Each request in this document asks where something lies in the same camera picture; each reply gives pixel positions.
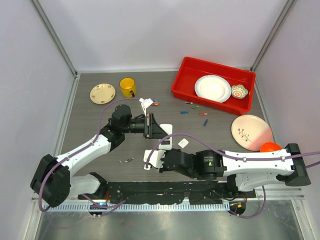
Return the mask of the white remote control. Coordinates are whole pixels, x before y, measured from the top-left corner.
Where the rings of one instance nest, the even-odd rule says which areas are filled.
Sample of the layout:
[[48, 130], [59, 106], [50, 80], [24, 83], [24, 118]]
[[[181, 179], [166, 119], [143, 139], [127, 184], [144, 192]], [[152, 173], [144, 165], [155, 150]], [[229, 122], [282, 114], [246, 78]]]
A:
[[[173, 125], [172, 124], [160, 124], [160, 127], [165, 131], [166, 135], [171, 135], [173, 133]], [[159, 146], [159, 150], [169, 151], [172, 149], [173, 140], [172, 137], [166, 138]]]

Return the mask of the white battery cover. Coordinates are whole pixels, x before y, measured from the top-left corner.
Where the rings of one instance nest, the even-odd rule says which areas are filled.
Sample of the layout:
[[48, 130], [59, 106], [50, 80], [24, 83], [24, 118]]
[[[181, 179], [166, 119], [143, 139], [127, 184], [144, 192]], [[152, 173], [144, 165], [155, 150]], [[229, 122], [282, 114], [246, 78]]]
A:
[[188, 144], [189, 144], [189, 141], [185, 138], [183, 138], [178, 142], [178, 146], [182, 149], [184, 149]]

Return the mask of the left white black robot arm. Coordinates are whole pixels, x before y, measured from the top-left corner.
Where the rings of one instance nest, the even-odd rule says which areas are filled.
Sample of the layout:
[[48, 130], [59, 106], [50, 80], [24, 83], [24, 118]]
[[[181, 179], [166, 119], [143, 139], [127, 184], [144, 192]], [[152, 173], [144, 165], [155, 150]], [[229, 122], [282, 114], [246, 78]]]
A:
[[143, 113], [132, 117], [128, 105], [118, 105], [98, 133], [86, 143], [53, 157], [45, 155], [31, 180], [31, 189], [39, 195], [38, 203], [46, 202], [55, 208], [69, 197], [89, 197], [100, 200], [108, 192], [107, 181], [95, 172], [84, 176], [75, 176], [81, 168], [105, 155], [122, 142], [125, 135], [142, 134], [146, 139], [162, 139], [172, 134], [171, 124], [158, 124], [153, 113]]

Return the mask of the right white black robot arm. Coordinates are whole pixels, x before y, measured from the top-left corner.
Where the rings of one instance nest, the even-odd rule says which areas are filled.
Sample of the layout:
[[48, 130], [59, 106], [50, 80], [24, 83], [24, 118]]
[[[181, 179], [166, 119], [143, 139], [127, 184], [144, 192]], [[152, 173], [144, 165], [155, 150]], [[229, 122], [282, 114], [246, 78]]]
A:
[[226, 193], [233, 198], [257, 187], [284, 183], [289, 187], [311, 184], [299, 146], [288, 144], [284, 149], [269, 152], [214, 152], [210, 149], [186, 153], [167, 150], [162, 158], [163, 172], [176, 172], [191, 179], [215, 181], [226, 177]]

